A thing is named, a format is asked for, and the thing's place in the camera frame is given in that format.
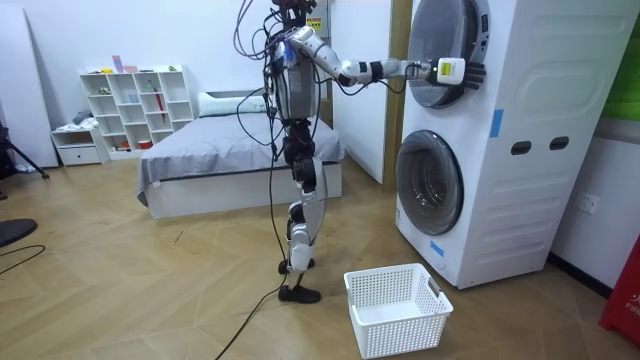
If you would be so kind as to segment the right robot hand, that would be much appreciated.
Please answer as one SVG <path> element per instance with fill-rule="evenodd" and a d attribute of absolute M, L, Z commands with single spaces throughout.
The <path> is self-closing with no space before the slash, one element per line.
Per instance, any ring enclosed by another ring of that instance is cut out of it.
<path fill-rule="evenodd" d="M 438 58 L 430 61 L 427 81 L 434 86 L 478 90 L 486 75 L 482 63 L 467 62 L 464 58 Z"/>

